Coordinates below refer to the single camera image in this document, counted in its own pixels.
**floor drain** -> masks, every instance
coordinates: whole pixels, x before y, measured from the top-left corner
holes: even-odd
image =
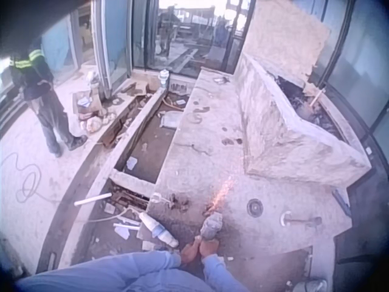
[[[251,199],[247,203],[247,213],[252,217],[259,217],[263,213],[262,202],[258,199]]]

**wire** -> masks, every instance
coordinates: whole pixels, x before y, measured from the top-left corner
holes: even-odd
[[[164,104],[166,104],[167,106],[170,106],[171,108],[174,108],[175,110],[184,111],[182,108],[178,108],[174,105],[167,103],[167,101],[165,99],[162,99],[162,101],[164,102]]]
[[[31,163],[31,164],[26,165],[25,167],[20,168],[20,167],[18,167],[19,154],[17,152],[12,152],[11,154],[9,154],[7,157],[5,157],[1,161],[1,166],[5,163],[6,160],[8,160],[9,157],[11,157],[13,155],[16,156],[15,168],[16,168],[17,171],[22,172],[22,171],[24,171],[25,169],[28,169],[28,168],[33,168],[34,169],[31,172],[29,172],[29,174],[24,179],[23,184],[22,184],[22,188],[16,191],[16,193],[15,193],[16,200],[19,203],[23,204],[29,198],[33,197],[34,195],[37,195],[42,200],[45,200],[47,202],[50,202],[50,203],[60,203],[61,201],[48,199],[48,198],[42,196],[40,193],[38,193],[36,191],[38,189],[40,183],[41,183],[42,171],[39,168],[39,166],[36,165],[35,163]],[[32,187],[30,189],[28,189],[26,187],[26,183],[27,183],[27,181],[29,180],[29,178],[31,176],[32,176]]]
[[[95,219],[95,220],[86,220],[86,221],[83,221],[83,220],[80,220],[80,221],[77,221],[79,223],[92,223],[92,222],[103,222],[103,221],[108,221],[108,220],[112,220],[112,219],[115,219],[119,216],[122,216],[123,214],[125,214],[128,210],[132,210],[133,212],[139,214],[140,212],[138,210],[135,210],[135,208],[133,208],[132,206],[128,206],[126,209],[124,209],[124,211],[118,215],[115,215],[115,216],[111,216],[111,217],[108,217],[108,218],[102,218],[102,219]]]

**hand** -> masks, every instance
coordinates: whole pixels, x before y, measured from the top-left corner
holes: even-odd
[[[219,248],[219,240],[213,239],[209,241],[201,241],[200,244],[200,254],[202,258],[210,256],[211,254],[216,254]]]
[[[187,244],[181,251],[181,264],[190,263],[193,261],[199,251],[201,237],[196,236],[192,244]]]

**dark work jacket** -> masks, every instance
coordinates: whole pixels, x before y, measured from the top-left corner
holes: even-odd
[[[40,40],[11,56],[10,71],[13,84],[23,90],[24,100],[37,99],[50,91],[49,84],[38,85],[43,80],[52,83],[54,79],[44,59]]]

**work boot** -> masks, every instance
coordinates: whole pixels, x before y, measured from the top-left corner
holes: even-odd
[[[81,137],[74,137],[72,143],[68,146],[69,151],[73,151],[78,147],[81,147],[85,144],[88,137],[86,135],[82,135]]]
[[[58,147],[58,151],[53,153],[55,158],[60,158],[62,156],[61,148]]]

